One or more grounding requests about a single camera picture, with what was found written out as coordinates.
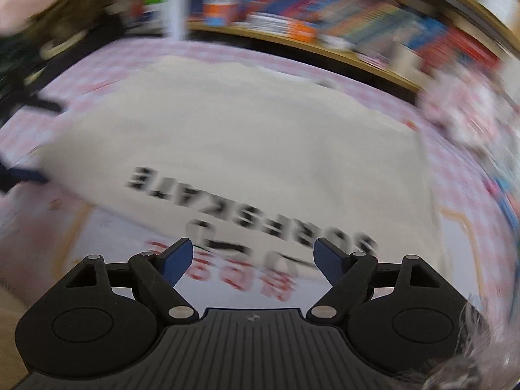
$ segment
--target white pole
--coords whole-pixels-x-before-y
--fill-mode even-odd
[[[163,19],[166,36],[182,40],[186,36],[187,0],[165,0]]]

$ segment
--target store shelf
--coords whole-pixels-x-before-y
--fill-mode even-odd
[[[317,44],[308,44],[301,41],[297,41],[295,39],[284,38],[282,36],[273,35],[271,33],[252,31],[242,27],[237,26],[228,26],[228,27],[213,27],[208,26],[202,22],[190,22],[187,25],[187,28],[191,31],[206,31],[206,32],[217,32],[224,33],[226,35],[236,35],[242,36],[246,38],[259,39],[262,41],[269,41],[271,43],[282,44],[286,46],[290,46],[292,48],[297,48],[303,51],[308,51],[314,54],[319,54],[320,56],[327,57],[330,59],[334,59],[336,61],[348,64],[353,67],[357,67],[358,69],[364,70],[376,76],[382,77],[396,85],[399,85],[403,88],[406,88],[412,92],[418,92],[420,87],[411,82],[410,80],[405,79],[392,71],[380,69],[372,64],[366,63],[360,60],[355,53],[352,51],[334,51],[324,48],[323,46]]]
[[[459,10],[482,32],[495,39],[514,55],[520,54],[520,37],[476,0],[444,0]]]

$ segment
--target metal screw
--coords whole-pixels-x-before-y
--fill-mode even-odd
[[[189,306],[174,306],[168,311],[168,315],[172,318],[186,319],[192,316],[195,312]]]
[[[310,313],[316,318],[333,318],[336,316],[337,311],[328,305],[315,306]]]

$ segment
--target table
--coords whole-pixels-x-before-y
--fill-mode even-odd
[[[450,248],[455,275],[462,277],[477,270],[481,297],[487,299],[490,306],[496,307],[497,312],[509,308],[516,252],[506,221],[483,185],[484,172],[481,167],[470,154],[449,143],[412,105],[368,85],[316,67],[231,46],[179,42],[167,38],[122,39],[84,58],[42,91],[44,97],[66,103],[66,113],[56,117],[29,108],[17,112],[0,129],[2,155],[13,163],[31,162],[32,158],[26,154],[37,154],[38,146],[50,141],[56,133],[80,119],[82,114],[94,109],[100,98],[114,90],[118,81],[132,69],[167,54],[206,62],[254,63],[291,75],[326,79],[364,106],[400,122],[413,124],[422,136],[430,159],[434,193],[443,215],[442,221],[459,224],[471,247],[474,265],[466,255],[459,256],[458,248]],[[9,242],[13,251],[16,249],[20,253],[27,253],[39,263],[44,262],[43,259],[52,258],[49,270],[53,276],[49,280],[58,279],[80,259],[93,252],[102,254],[107,262],[116,262],[147,249],[161,251],[171,243],[150,230],[78,200],[54,184],[46,185],[39,191],[31,186],[28,196],[17,191],[13,196],[4,198],[0,204],[0,218],[5,219],[10,215],[11,219],[4,220],[0,226],[0,243],[5,247],[6,242]],[[16,213],[24,214],[23,218],[32,221],[32,225],[13,219]],[[448,226],[443,228],[447,234],[457,233]],[[32,245],[38,243],[37,235],[32,240],[18,244],[13,235],[14,230],[19,233],[20,229],[26,236],[36,233],[35,230],[53,232],[45,243],[46,249],[38,250],[39,255],[35,255],[34,246],[28,242],[32,242]],[[196,258],[198,261],[181,279],[178,287],[185,297],[186,293],[206,293],[198,301],[190,299],[199,310],[211,301],[229,307],[300,306],[305,309],[328,289],[328,284],[323,281],[295,279],[294,282],[288,282],[280,277],[267,277],[254,269],[237,271],[227,265],[225,260],[201,261],[201,254],[196,254]],[[226,289],[232,292],[225,301],[218,301]],[[258,298],[251,298],[251,292],[255,292]]]

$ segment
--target book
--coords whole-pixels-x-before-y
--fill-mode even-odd
[[[490,71],[496,71],[501,63],[492,51],[454,26],[451,26],[446,34],[426,45],[418,54],[424,59],[421,70],[428,74],[453,62],[460,54]]]
[[[475,38],[479,43],[485,46],[497,57],[502,58],[504,56],[504,50],[497,43],[495,43],[495,41],[489,38],[484,32],[463,18],[461,15],[455,13],[452,10],[446,10],[444,14],[453,21],[453,26]]]
[[[393,54],[394,44],[403,33],[401,31],[406,31],[414,22],[417,22],[417,16],[402,10],[390,25],[356,43],[355,51],[388,64]]]
[[[360,25],[360,28],[343,35],[342,38],[355,47],[379,33],[396,31],[403,23],[414,19],[414,17],[414,14],[396,7],[394,11],[383,13],[382,16],[367,21]]]
[[[352,16],[345,17],[340,22],[324,26],[321,29],[321,34],[336,37],[342,36],[353,30],[355,27],[358,27],[363,22],[366,22],[368,19],[381,15],[385,10],[388,10],[390,6],[391,5],[386,1],[379,0],[367,8],[361,7],[364,8],[364,10],[356,12]]]
[[[316,13],[316,23],[322,30],[333,27],[351,16],[366,10],[378,0],[334,0]]]
[[[286,38],[311,43],[316,38],[312,23],[270,13],[251,13],[247,17],[248,28],[254,31],[273,33]]]
[[[444,35],[448,28],[433,18],[424,18],[419,21],[418,33],[405,45],[412,51],[420,51],[425,45]]]

